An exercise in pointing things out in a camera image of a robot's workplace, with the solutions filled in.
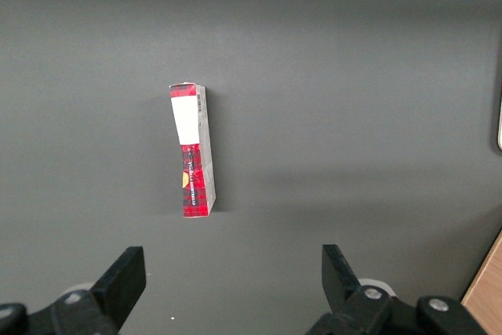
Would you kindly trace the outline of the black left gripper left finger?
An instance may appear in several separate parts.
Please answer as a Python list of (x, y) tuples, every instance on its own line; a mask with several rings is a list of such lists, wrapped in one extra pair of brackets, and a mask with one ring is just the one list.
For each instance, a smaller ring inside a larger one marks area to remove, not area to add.
[(90, 289), (74, 289), (31, 314), (24, 304), (1, 304), (1, 333), (119, 334), (145, 287), (144, 248), (130, 246)]

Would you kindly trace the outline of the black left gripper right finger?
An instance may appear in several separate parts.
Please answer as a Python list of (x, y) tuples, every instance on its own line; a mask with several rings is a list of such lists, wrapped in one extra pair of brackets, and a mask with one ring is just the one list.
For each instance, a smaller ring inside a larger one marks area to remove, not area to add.
[(420, 297), (408, 305), (374, 284), (356, 278), (339, 246), (322, 247), (322, 288), (330, 312), (309, 334), (484, 334), (485, 330), (457, 300)]

